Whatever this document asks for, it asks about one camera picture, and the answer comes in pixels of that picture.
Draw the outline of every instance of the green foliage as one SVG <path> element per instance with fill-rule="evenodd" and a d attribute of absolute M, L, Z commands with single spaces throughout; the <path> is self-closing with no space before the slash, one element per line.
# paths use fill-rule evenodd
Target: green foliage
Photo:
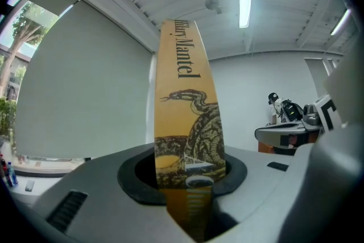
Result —
<path fill-rule="evenodd" d="M 15 71 L 15 79 L 17 84 L 21 84 L 25 75 L 27 67 L 19 66 Z"/>
<path fill-rule="evenodd" d="M 16 101 L 7 101 L 0 98 L 0 135 L 8 141 L 12 140 L 12 132 L 15 123 Z"/>
<path fill-rule="evenodd" d="M 28 2 L 13 23 L 13 37 L 16 39 L 17 36 L 26 35 L 40 26 L 31 34 L 31 36 L 37 36 L 36 38 L 25 40 L 31 45 L 39 44 L 57 20 L 58 17 L 55 14 L 32 2 Z"/>

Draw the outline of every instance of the black vent grille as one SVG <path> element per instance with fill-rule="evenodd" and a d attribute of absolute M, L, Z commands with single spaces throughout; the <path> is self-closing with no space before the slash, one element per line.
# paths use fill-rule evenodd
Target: black vent grille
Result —
<path fill-rule="evenodd" d="M 70 191 L 51 213 L 47 222 L 61 232 L 65 232 L 87 198 L 87 194 Z"/>

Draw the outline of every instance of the tree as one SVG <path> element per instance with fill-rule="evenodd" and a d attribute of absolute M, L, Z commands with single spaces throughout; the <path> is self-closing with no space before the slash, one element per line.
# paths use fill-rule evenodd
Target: tree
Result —
<path fill-rule="evenodd" d="M 15 79 L 19 82 L 19 85 L 22 84 L 26 70 L 27 70 L 27 67 L 19 66 L 15 71 Z"/>
<path fill-rule="evenodd" d="M 9 82 L 10 65 L 13 62 L 18 49 L 24 43 L 36 45 L 42 41 L 49 28 L 57 21 L 58 17 L 44 8 L 28 2 L 22 8 L 13 23 L 14 41 L 8 50 L 9 55 L 5 57 L 0 70 L 0 97 Z"/>

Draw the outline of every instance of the yellow book cover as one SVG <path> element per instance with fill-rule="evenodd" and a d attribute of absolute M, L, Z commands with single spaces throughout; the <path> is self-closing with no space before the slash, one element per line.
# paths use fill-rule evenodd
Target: yellow book cover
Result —
<path fill-rule="evenodd" d="M 155 88 L 155 167 L 167 209 L 203 240 L 211 185 L 225 176 L 224 139 L 210 65 L 196 23 L 162 24 Z"/>

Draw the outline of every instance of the blue bottle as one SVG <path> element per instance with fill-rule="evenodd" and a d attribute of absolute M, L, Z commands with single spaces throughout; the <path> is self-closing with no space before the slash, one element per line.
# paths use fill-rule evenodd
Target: blue bottle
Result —
<path fill-rule="evenodd" d="M 11 180 L 13 181 L 13 185 L 17 186 L 18 180 L 16 179 L 16 174 L 15 174 L 13 167 L 11 166 L 11 162 L 7 163 L 7 168 L 9 169 L 9 176 L 11 177 Z"/>

